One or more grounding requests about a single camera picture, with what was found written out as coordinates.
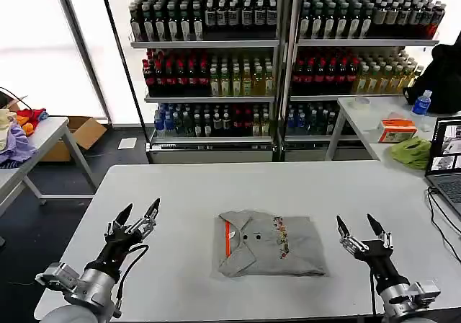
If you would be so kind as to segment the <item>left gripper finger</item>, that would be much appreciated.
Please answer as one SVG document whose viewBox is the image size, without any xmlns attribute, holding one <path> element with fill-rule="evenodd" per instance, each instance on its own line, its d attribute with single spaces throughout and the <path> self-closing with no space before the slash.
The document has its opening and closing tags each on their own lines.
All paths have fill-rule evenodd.
<svg viewBox="0 0 461 323">
<path fill-rule="evenodd" d="M 160 198 L 149 206 L 143 217 L 139 218 L 132 226 L 126 229 L 127 234 L 136 234 L 139 237 L 147 237 L 156 226 L 156 217 L 158 215 Z"/>
<path fill-rule="evenodd" d="M 133 209 L 133 204 L 130 203 L 124 208 L 121 212 L 118 213 L 117 217 L 107 224 L 107 230 L 105 232 L 105 236 L 113 235 L 117 231 L 122 230 L 125 226 L 128 218 L 130 217 L 131 211 Z"/>
</svg>

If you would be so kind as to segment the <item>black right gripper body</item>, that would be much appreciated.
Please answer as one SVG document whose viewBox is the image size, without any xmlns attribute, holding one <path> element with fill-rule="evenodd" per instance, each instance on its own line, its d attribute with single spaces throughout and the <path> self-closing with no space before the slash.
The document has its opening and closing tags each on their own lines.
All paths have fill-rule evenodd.
<svg viewBox="0 0 461 323">
<path fill-rule="evenodd" d="M 398 273 L 390 256 L 393 250 L 385 248 L 380 240 L 363 241 L 368 247 L 364 251 L 356 251 L 354 257 L 366 262 L 376 280 L 377 288 L 389 288 L 399 284 L 410 285 L 408 279 Z"/>
</svg>

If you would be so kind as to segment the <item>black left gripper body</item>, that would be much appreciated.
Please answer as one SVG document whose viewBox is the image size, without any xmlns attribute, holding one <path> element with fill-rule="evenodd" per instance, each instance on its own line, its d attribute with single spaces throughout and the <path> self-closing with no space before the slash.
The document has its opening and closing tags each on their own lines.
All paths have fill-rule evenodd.
<svg viewBox="0 0 461 323">
<path fill-rule="evenodd" d="M 109 277 L 120 277 L 120 268 L 133 245 L 142 242 L 142 233 L 134 231 L 127 233 L 121 228 L 106 235 L 106 244 L 98 257 L 87 263 L 85 270 L 93 269 L 105 273 Z"/>
</svg>

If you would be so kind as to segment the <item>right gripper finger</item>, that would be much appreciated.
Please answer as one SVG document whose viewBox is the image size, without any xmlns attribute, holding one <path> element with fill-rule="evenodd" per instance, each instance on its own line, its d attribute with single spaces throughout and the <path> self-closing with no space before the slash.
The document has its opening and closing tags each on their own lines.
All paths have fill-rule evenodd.
<svg viewBox="0 0 461 323">
<path fill-rule="evenodd" d="M 393 247 L 393 237 L 389 231 L 384 230 L 381 223 L 378 222 L 375 218 L 373 218 L 370 214 L 367 214 L 367 219 L 370 223 L 370 226 L 378 237 L 378 239 L 383 243 L 384 248 L 392 248 Z"/>
<path fill-rule="evenodd" d="M 341 236 L 340 243 L 348 253 L 351 255 L 359 255 L 369 250 L 369 247 L 366 244 L 350 234 L 346 224 L 340 216 L 336 217 L 336 221 L 338 225 L 338 231 Z"/>
</svg>

